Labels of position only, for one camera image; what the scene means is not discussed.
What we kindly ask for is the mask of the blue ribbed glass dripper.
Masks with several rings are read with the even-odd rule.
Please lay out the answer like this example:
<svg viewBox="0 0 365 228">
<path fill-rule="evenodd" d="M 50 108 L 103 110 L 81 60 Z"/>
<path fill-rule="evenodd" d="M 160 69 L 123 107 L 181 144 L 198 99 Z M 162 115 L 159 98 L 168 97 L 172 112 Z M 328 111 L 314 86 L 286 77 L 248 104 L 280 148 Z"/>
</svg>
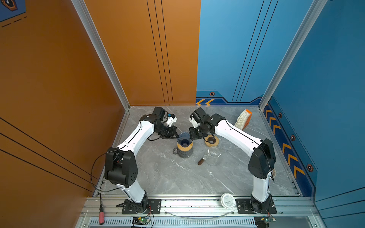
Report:
<svg viewBox="0 0 365 228">
<path fill-rule="evenodd" d="M 190 133 L 188 133 L 188 132 L 179 134 L 179 137 L 177 138 L 177 143 L 179 143 L 181 145 L 187 145 L 191 142 L 193 142 L 193 140 L 192 140 Z"/>
</svg>

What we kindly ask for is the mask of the bamboo dripper ring stand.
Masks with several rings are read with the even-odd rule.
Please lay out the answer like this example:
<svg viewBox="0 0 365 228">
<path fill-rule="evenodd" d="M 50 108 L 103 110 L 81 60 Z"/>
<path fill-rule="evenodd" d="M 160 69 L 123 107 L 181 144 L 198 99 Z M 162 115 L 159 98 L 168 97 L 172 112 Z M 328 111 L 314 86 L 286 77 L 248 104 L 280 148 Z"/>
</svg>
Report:
<svg viewBox="0 0 365 228">
<path fill-rule="evenodd" d="M 187 145 L 181 145 L 181 144 L 177 144 L 177 148 L 182 151 L 182 152 L 188 152 L 190 150 L 192 150 L 193 148 L 193 142 L 187 144 Z"/>
</svg>

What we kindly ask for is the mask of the ribbed glass coffee server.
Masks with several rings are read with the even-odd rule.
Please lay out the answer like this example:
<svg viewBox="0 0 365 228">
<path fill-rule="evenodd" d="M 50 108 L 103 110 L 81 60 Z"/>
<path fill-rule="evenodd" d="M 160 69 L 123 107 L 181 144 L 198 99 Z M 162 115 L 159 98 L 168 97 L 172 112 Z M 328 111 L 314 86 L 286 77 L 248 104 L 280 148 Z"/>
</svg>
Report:
<svg viewBox="0 0 365 228">
<path fill-rule="evenodd" d="M 173 149 L 173 154 L 180 156 L 181 158 L 189 158 L 192 156 L 194 150 L 181 151 L 178 147 Z"/>
</svg>

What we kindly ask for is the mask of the orange coffee filter pack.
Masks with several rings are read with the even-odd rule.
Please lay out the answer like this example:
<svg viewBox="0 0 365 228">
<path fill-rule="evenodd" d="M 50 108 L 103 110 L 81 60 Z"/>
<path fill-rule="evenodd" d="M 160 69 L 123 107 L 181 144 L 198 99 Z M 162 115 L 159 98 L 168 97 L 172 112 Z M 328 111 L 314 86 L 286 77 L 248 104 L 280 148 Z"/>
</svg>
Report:
<svg viewBox="0 0 365 228">
<path fill-rule="evenodd" d="M 252 117 L 252 112 L 249 109 L 245 109 L 237 118 L 237 121 L 234 126 L 240 130 L 245 129 L 249 125 L 251 117 Z"/>
</svg>

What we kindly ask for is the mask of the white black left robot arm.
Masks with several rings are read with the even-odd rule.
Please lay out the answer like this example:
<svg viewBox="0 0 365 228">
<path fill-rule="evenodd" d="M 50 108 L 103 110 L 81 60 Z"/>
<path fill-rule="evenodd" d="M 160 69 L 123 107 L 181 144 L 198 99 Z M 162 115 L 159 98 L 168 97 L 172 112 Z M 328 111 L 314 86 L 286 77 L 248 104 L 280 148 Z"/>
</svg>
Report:
<svg viewBox="0 0 365 228">
<path fill-rule="evenodd" d="M 137 181 L 138 167 L 136 155 L 148 138 L 157 133 L 158 139 L 175 139 L 178 137 L 174 123 L 177 117 L 168 114 L 167 120 L 162 114 L 148 114 L 141 117 L 136 129 L 116 148 L 109 148 L 105 160 L 105 179 L 121 189 L 127 199 L 123 207 L 137 213 L 147 210 L 147 192 Z"/>
</svg>

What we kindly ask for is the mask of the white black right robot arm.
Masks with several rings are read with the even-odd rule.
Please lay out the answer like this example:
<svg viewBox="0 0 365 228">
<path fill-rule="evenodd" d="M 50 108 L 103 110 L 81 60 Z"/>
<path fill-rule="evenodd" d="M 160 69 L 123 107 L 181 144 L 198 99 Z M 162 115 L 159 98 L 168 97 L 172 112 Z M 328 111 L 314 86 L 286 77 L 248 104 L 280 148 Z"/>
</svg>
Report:
<svg viewBox="0 0 365 228">
<path fill-rule="evenodd" d="M 267 213 L 272 208 L 270 183 L 275 181 L 274 168 L 277 161 L 273 143 L 266 138 L 253 137 L 231 124 L 224 116 L 207 114 L 196 109 L 189 117 L 192 140 L 203 139 L 210 133 L 221 136 L 242 149 L 250 158 L 248 170 L 253 175 L 253 191 L 250 199 L 254 213 Z"/>
</svg>

